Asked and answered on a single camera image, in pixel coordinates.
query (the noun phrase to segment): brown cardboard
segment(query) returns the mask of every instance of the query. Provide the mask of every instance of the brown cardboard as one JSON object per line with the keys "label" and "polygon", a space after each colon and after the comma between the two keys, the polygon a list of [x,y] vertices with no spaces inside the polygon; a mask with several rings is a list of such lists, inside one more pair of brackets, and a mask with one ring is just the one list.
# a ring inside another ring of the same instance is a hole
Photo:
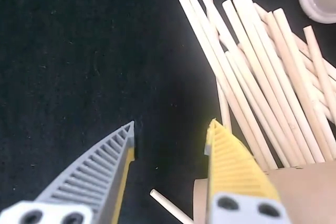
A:
{"label": "brown cardboard", "polygon": [[[336,161],[268,172],[293,224],[336,223]],[[205,223],[207,181],[195,181],[194,222]]]}

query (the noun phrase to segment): bundle of wooden sticks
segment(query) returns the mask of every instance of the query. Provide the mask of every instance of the bundle of wooden sticks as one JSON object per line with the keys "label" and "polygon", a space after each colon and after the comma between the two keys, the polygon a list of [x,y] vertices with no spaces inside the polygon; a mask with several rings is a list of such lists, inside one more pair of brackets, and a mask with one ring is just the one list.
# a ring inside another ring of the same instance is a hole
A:
{"label": "bundle of wooden sticks", "polygon": [[213,0],[202,0],[206,13],[198,0],[179,1],[215,74],[222,122],[231,129],[230,106],[260,167],[278,168],[270,145],[284,167],[335,159],[336,70],[312,27],[303,29],[306,44],[281,8],[226,0],[236,44]]}

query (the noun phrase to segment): black fabric surface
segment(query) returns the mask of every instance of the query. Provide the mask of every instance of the black fabric surface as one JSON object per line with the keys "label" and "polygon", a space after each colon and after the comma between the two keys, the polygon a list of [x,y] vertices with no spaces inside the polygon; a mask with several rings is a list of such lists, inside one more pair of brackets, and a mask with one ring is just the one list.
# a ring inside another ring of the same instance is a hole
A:
{"label": "black fabric surface", "polygon": [[[224,0],[215,0],[218,7]],[[282,7],[292,29],[313,24],[335,62],[335,25]],[[119,223],[179,223],[156,188],[192,216],[206,176],[207,126],[220,118],[215,78],[178,0],[0,0],[0,209],[33,200],[85,150],[135,120]],[[238,127],[234,132],[241,135]]]}

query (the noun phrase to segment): black background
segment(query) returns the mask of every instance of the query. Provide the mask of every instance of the black background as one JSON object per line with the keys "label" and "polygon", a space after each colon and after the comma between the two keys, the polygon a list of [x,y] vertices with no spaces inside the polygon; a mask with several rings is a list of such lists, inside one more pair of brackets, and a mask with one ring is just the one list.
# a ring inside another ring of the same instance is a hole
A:
{"label": "black background", "polygon": [[[255,1],[282,7],[300,37],[313,24],[335,63],[335,25],[309,20],[298,0]],[[33,200],[85,150],[135,120],[138,159],[119,223],[179,223],[149,191],[192,216],[215,117],[215,79],[178,0],[0,0],[1,209]]]}

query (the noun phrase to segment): wooden stick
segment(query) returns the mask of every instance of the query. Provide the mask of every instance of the wooden stick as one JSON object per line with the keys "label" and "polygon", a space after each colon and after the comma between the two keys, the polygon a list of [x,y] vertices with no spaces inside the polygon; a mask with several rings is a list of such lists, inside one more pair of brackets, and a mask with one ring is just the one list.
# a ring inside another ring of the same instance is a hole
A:
{"label": "wooden stick", "polygon": [[242,58],[233,57],[229,51],[225,52],[225,55],[283,166],[290,167],[286,155],[279,144],[281,143],[281,145],[284,146],[283,149],[287,150],[288,143],[286,141],[286,137],[277,122],[272,109],[268,105],[264,94],[260,90],[257,81],[254,79],[252,73]]}
{"label": "wooden stick", "polygon": [[[267,14],[267,11],[265,11],[260,5],[258,5],[257,3],[254,3],[254,6],[256,8],[256,11],[258,12],[260,18],[266,23],[267,25],[267,22],[266,22],[266,14]],[[293,36],[294,36],[294,40],[299,48],[299,50],[302,52],[302,54],[309,60],[310,62],[310,65],[312,64],[312,59],[311,59],[311,56],[310,56],[310,53],[309,53],[309,49],[308,49],[308,46],[307,44],[302,40],[300,39],[296,34],[293,33]],[[327,73],[328,75],[330,76],[330,78],[332,78],[334,81],[336,80],[336,68],[330,64],[327,60],[324,59],[324,64],[325,64],[325,68],[327,70]]]}
{"label": "wooden stick", "polygon": [[[205,34],[208,38],[208,41],[210,42],[214,53],[219,61],[219,64],[224,72],[224,75],[226,76],[226,79],[229,83],[229,85],[231,86],[234,95],[239,103],[239,106],[241,107],[247,121],[249,122],[250,126],[251,126],[251,130],[253,131],[253,134],[255,136],[255,139],[257,140],[257,144],[268,164],[268,166],[271,169],[274,169],[274,167],[277,167],[272,154],[266,144],[266,140],[259,128],[259,125],[252,113],[251,108],[249,107],[249,104],[244,96],[244,93],[241,89],[241,87],[239,86],[239,83],[232,71],[232,69],[229,67],[229,63],[225,57],[224,51],[219,43],[219,40],[216,38],[216,36],[213,33],[212,27],[209,23],[209,20],[207,19],[201,5],[199,4],[198,0],[190,0],[195,13],[198,17],[198,20],[201,22],[201,25],[203,27],[203,30],[205,31]],[[220,14],[218,13],[218,10],[216,9],[216,7],[214,6],[213,2],[211,2],[211,0],[203,0],[203,2],[205,3],[206,8],[209,10],[210,13],[212,13],[214,20],[216,22],[216,27],[217,27],[217,20],[222,20]]]}
{"label": "wooden stick", "polygon": [[[241,50],[241,48],[242,48],[242,46],[241,46],[240,43],[238,44],[238,48],[239,48],[239,50]],[[281,59],[281,56],[279,55],[279,52],[277,52],[277,54],[278,54],[278,57],[280,59],[280,65],[281,65],[282,68],[284,68],[284,64],[282,63],[282,59]],[[247,58],[245,56],[245,53],[243,51],[242,51],[241,55],[244,56],[245,63],[247,64],[249,70],[252,70],[252,67],[251,67],[250,63],[248,62],[248,60],[247,60]],[[319,89],[317,89],[316,87],[314,87],[314,92],[316,93],[317,98],[320,101],[320,105],[322,106],[322,109],[323,109],[326,117],[328,118],[328,120],[330,122],[334,123],[334,119],[331,117],[330,110],[329,110],[329,108],[327,106],[326,99],[324,98],[324,94]]]}
{"label": "wooden stick", "polygon": [[326,120],[326,117],[322,113],[319,103],[316,101],[315,94],[312,92],[312,84],[304,81],[308,80],[307,70],[303,64],[302,58],[299,55],[299,49],[296,46],[286,16],[282,9],[274,11],[274,16],[276,22],[274,22],[272,18],[269,18],[269,15],[267,15],[267,19],[273,37],[277,40],[277,48],[283,51],[283,64],[288,71],[288,75],[296,90],[296,94],[301,102],[303,110],[305,111],[306,117],[310,123],[311,129],[313,130],[324,159],[326,161],[333,160],[330,152],[331,150],[327,144],[327,141],[330,141],[331,138],[329,135],[325,134],[322,129],[324,121],[321,118]]}
{"label": "wooden stick", "polygon": [[[209,10],[206,10],[206,14],[207,14],[207,17],[210,21],[210,24],[212,26],[214,34],[216,35],[216,37],[218,39],[218,32],[217,32],[217,29],[216,29],[216,25],[214,23],[214,19],[213,19],[211,13],[209,13]],[[219,108],[221,110],[222,124],[223,124],[224,127],[226,127],[232,133],[229,105],[227,103],[224,92],[222,91],[218,81],[216,81],[216,86],[217,86],[217,92],[218,92]]]}
{"label": "wooden stick", "polygon": [[[267,18],[267,20],[269,20],[269,22],[271,24],[273,24],[273,31],[275,33],[277,31],[276,34],[278,36],[274,36],[274,38],[275,38],[275,43],[277,45],[276,48],[278,48],[278,51],[279,51],[279,55],[281,55],[281,57],[286,57],[286,55],[289,54],[289,51],[288,51],[288,48],[286,46],[286,42],[285,42],[284,38],[281,35],[281,31],[280,31],[280,29],[279,29],[279,27],[278,27],[278,25],[276,23],[276,20],[275,20],[275,18],[273,16],[273,13],[272,12],[268,13],[266,15],[266,18]],[[280,68],[280,66],[282,66],[282,69],[284,70],[282,62],[278,61],[278,68]],[[289,82],[289,79],[287,79],[287,80],[288,80],[288,82],[286,83],[287,87],[292,90],[292,95],[295,95],[295,93],[294,93],[294,91],[292,89],[292,85]],[[297,101],[296,106],[299,107],[300,111],[303,114],[302,117],[304,117],[304,122],[307,124],[306,130],[309,129],[309,131],[308,131],[309,135],[305,135],[305,137],[306,137],[305,141],[307,142],[307,144],[309,146],[309,150],[312,153],[312,155],[313,155],[313,157],[314,157],[314,159],[315,159],[315,161],[317,163],[325,162],[325,159],[323,158],[323,155],[322,155],[322,153],[321,153],[321,151],[319,149],[319,145],[317,143],[317,140],[315,139],[315,137],[313,135],[313,132],[312,132],[312,130],[311,130],[309,124],[308,124],[307,118],[306,118],[306,116],[303,113],[301,105],[300,105],[300,103],[299,103],[299,101],[297,99],[296,99],[296,101]]]}
{"label": "wooden stick", "polygon": [[234,5],[238,11],[238,14],[240,16],[240,20],[243,23],[243,26],[245,27],[245,31],[248,35],[249,41],[251,42],[253,49],[247,49],[244,50],[246,53],[246,57],[248,58],[252,68],[253,72],[257,77],[258,83],[261,86],[265,97],[267,98],[268,103],[270,104],[274,115],[276,116],[285,136],[286,139],[289,141],[289,146],[292,148],[295,157],[287,157],[288,161],[290,162],[291,166],[297,166],[299,164],[305,164],[306,161],[301,153],[301,150],[298,146],[298,143],[296,142],[296,139],[293,135],[293,132],[288,124],[288,121],[283,114],[282,108],[278,103],[277,97],[274,94],[274,91],[271,88],[269,80],[267,79],[264,69],[261,67],[261,64],[259,63],[260,60],[263,60],[267,58],[266,52],[264,51],[264,47],[258,37],[257,32],[255,31],[253,23],[249,20],[249,17],[247,15],[247,12],[245,10],[245,3],[243,3],[240,0],[233,0]]}
{"label": "wooden stick", "polygon": [[[263,74],[263,70],[261,69],[261,66],[257,63],[257,59],[254,53],[254,50],[252,48],[252,45],[250,44],[248,37],[244,31],[244,28],[242,26],[242,24],[239,21],[239,17],[233,7],[233,4],[231,2],[231,0],[227,0],[225,2],[223,2],[223,8],[225,10],[225,13],[227,15],[227,17],[229,18],[229,21],[237,35],[237,38],[239,39],[239,41],[241,41],[241,44],[245,46],[246,52],[249,53],[249,58],[251,59],[251,66],[252,68],[254,68],[255,72],[259,73],[256,74],[259,77],[259,83],[263,82],[264,83],[264,88],[267,88],[268,90],[271,91],[270,87],[265,87],[265,83],[268,84],[268,81],[266,79],[266,76]],[[254,98],[258,101],[258,105],[259,108],[262,112],[263,112],[263,116],[265,116],[265,118],[267,119],[268,122],[270,122],[270,127],[272,128],[273,133],[275,134],[275,136],[277,136],[279,141],[279,144],[281,145],[281,148],[284,152],[284,154],[286,155],[289,163],[293,166],[295,166],[296,163],[296,156],[295,153],[293,152],[291,146],[288,145],[288,143],[286,143],[286,136],[284,135],[284,132],[282,131],[282,128],[280,127],[279,123],[277,122],[276,117],[274,116],[274,113],[272,112],[271,108],[268,105],[268,102],[266,101],[262,91],[260,90],[257,82],[255,81],[254,77],[252,76],[252,74],[250,73],[250,71],[248,70],[248,67],[246,64],[244,64],[243,62],[243,57],[242,57],[242,53],[239,49],[240,54],[237,54],[234,58],[235,59],[240,59],[240,62],[237,63],[237,65],[239,66],[241,73],[245,76],[248,76],[245,79],[246,82],[248,82],[248,87],[250,88],[250,90],[245,91],[249,92],[251,91]],[[253,106],[254,111],[256,112],[257,106]]]}
{"label": "wooden stick", "polygon": [[160,194],[157,190],[153,189],[149,193],[161,206],[163,206],[168,212],[170,212],[176,219],[183,224],[193,224],[194,221],[182,212],[177,206],[171,203],[166,197]]}
{"label": "wooden stick", "polygon": [[262,170],[268,170],[269,167],[265,161],[265,158],[259,148],[259,145],[257,143],[257,140],[252,132],[252,129],[250,127],[250,124],[248,123],[247,119],[245,118],[244,113],[242,112],[241,107],[239,106],[236,97],[234,96],[232,89],[230,85],[227,82],[226,76],[219,64],[219,61],[204,33],[204,30],[202,26],[200,25],[200,22],[198,21],[198,17],[195,14],[195,11],[190,3],[189,0],[179,0],[180,4],[183,8],[184,13],[187,16],[187,19],[189,20],[194,33],[198,39],[198,42],[201,45],[201,48],[204,51],[204,54],[212,68],[212,71],[214,72],[220,87],[225,93],[225,97],[227,98],[228,102],[230,103],[230,107],[235,114],[235,117],[239,123],[239,126],[241,127],[241,130],[251,148],[251,151],[258,162],[259,166]]}
{"label": "wooden stick", "polygon": [[[269,38],[270,38],[270,41],[274,44],[274,42],[273,42],[273,35],[271,34],[268,25],[266,23],[264,23],[264,22],[263,22],[263,25],[264,25],[264,28],[265,28],[265,30],[266,30]],[[309,74],[310,80],[312,81],[313,85],[316,86],[318,89],[322,90],[322,88],[319,85],[319,81],[317,79],[317,73],[316,73],[316,70],[315,70],[313,62],[309,58],[307,58],[302,52],[299,52],[299,53],[300,53],[300,56],[303,59],[304,65],[309,70],[308,74]],[[332,89],[334,91],[336,91],[336,81],[334,79],[332,79],[331,77],[329,77],[329,80],[331,82]]]}
{"label": "wooden stick", "polygon": [[316,40],[314,31],[311,26],[305,27],[303,29],[304,35],[306,36],[306,40],[308,43],[308,48],[310,51],[310,56],[314,63],[317,75],[320,80],[320,84],[329,106],[331,116],[335,120],[336,119],[336,103],[334,92],[332,91],[331,82],[329,76],[327,74],[325,64],[323,62],[322,53],[319,47],[319,44]]}
{"label": "wooden stick", "polygon": [[267,54],[266,57],[262,57],[262,54],[259,55],[261,66],[265,71],[267,79],[271,83],[273,91],[291,127],[301,153],[308,164],[313,164],[315,161],[309,150],[306,139],[312,139],[311,143],[315,142],[314,147],[317,146],[317,143],[314,139],[310,126],[301,107],[299,106],[300,103],[289,83],[285,71],[282,68],[279,68],[279,58],[262,25],[263,23],[253,6],[252,0],[243,1],[246,4],[245,8],[250,13],[252,22]]}

